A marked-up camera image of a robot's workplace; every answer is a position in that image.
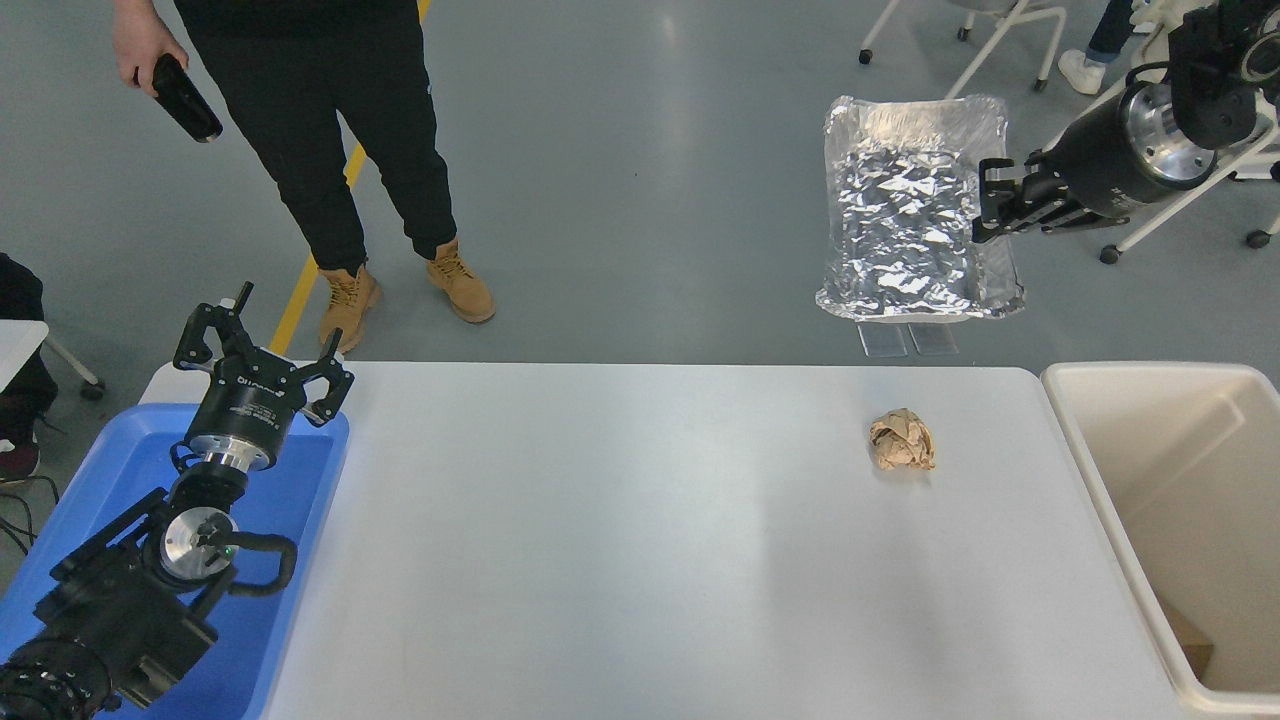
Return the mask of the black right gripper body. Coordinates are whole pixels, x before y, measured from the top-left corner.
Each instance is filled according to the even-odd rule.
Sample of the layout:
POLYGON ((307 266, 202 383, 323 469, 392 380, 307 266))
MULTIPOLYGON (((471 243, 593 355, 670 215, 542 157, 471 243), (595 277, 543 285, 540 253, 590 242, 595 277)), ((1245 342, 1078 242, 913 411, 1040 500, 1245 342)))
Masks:
POLYGON ((1190 190, 1190 141, 1169 90, 1125 90, 1074 120, 1044 165, 1088 211, 1119 219, 1190 190))

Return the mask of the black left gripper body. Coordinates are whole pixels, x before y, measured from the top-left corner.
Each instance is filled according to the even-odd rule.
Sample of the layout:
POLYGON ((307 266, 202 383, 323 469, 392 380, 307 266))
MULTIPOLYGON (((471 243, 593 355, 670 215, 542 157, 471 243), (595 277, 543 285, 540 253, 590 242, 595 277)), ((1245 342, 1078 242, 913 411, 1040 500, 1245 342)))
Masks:
POLYGON ((216 363, 187 446, 198 454, 276 457, 305 397, 293 374, 285 361, 216 363))

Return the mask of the person's right hand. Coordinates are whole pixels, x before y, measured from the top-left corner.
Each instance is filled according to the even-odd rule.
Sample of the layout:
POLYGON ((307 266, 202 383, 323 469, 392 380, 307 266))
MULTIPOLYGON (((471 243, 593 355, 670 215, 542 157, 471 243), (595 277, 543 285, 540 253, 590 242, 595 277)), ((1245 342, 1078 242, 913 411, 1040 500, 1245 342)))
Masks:
POLYGON ((154 1, 111 1, 111 49, 122 83, 157 97, 155 68, 161 56, 173 56, 183 70, 189 54, 159 15, 154 1))

